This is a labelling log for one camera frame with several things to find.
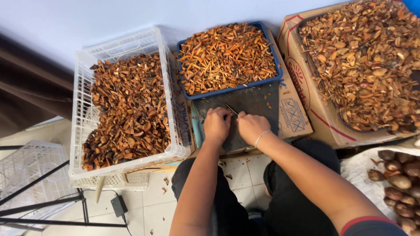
brown curtain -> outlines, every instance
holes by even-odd
[[[72,71],[0,35],[0,138],[56,116],[71,120]]]

white wall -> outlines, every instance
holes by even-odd
[[[158,26],[171,50],[195,32],[263,21],[276,35],[286,15],[346,0],[0,0],[0,33],[73,70],[74,53]]]

black t-shirt sleeve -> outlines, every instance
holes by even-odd
[[[389,219],[381,217],[360,217],[348,222],[341,231],[341,236],[407,236],[407,234]]]

tiled floor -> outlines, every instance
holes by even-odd
[[[71,123],[69,121],[56,122],[54,126],[27,131],[0,139],[0,145],[20,145],[31,139],[62,143],[64,150],[70,152]],[[0,151],[0,159],[11,151]],[[256,156],[246,160],[227,161],[223,166],[225,175],[232,175],[228,179],[229,186],[245,207],[259,206],[267,208],[269,199],[265,195],[263,172],[271,159],[265,155]],[[166,236],[172,222],[176,208],[176,199],[171,190],[171,183],[166,186],[164,178],[170,179],[173,173],[150,173],[148,187],[145,191],[117,191],[124,198],[128,208],[126,214],[129,230],[133,236]],[[114,197],[112,191],[104,191],[99,203],[93,203],[93,191],[85,192],[88,204],[90,222],[123,223],[113,212],[110,200]],[[60,212],[55,220],[83,221],[81,203],[78,202]],[[83,226],[49,226],[42,233],[29,231],[29,236],[67,236],[67,235],[102,235],[102,236],[128,236],[125,228],[83,227]]]

black metal stand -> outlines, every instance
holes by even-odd
[[[20,147],[22,147],[22,146],[3,146],[3,147],[0,147],[0,150],[13,150],[13,149],[18,149]],[[12,193],[11,195],[5,197],[2,200],[0,200],[0,206],[5,204],[7,201],[11,200],[12,198],[16,197],[17,195],[21,194],[25,190],[29,189],[30,187],[34,186],[35,184],[39,183],[40,181],[42,181],[46,177],[50,176],[54,172],[60,170],[64,166],[68,165],[69,163],[70,163],[69,160],[64,162],[63,164],[54,168],[50,172],[44,174],[43,176],[41,176],[37,180],[31,182],[30,184],[26,185],[25,187],[21,188],[20,190]],[[9,227],[13,227],[13,228],[22,228],[22,227],[26,228],[26,226],[16,225],[15,223],[62,225],[62,226],[101,226],[101,227],[120,227],[120,228],[126,228],[127,227],[126,224],[90,223],[89,222],[89,214],[87,212],[86,198],[84,197],[83,191],[81,189],[77,188],[77,191],[78,191],[79,195],[75,196],[75,197],[68,197],[68,198],[64,198],[64,199],[54,200],[54,201],[51,201],[51,202],[39,203],[39,204],[31,205],[31,206],[2,210],[2,211],[0,211],[0,223],[2,223],[0,225],[6,225],[6,226],[9,226]],[[7,215],[26,212],[26,211],[30,211],[30,210],[38,210],[38,209],[41,209],[43,207],[62,204],[62,203],[66,203],[66,202],[78,202],[78,201],[81,201],[81,204],[82,204],[84,222],[61,221],[61,220],[34,220],[34,219],[19,219],[19,218],[3,218],[4,216],[7,216]]]

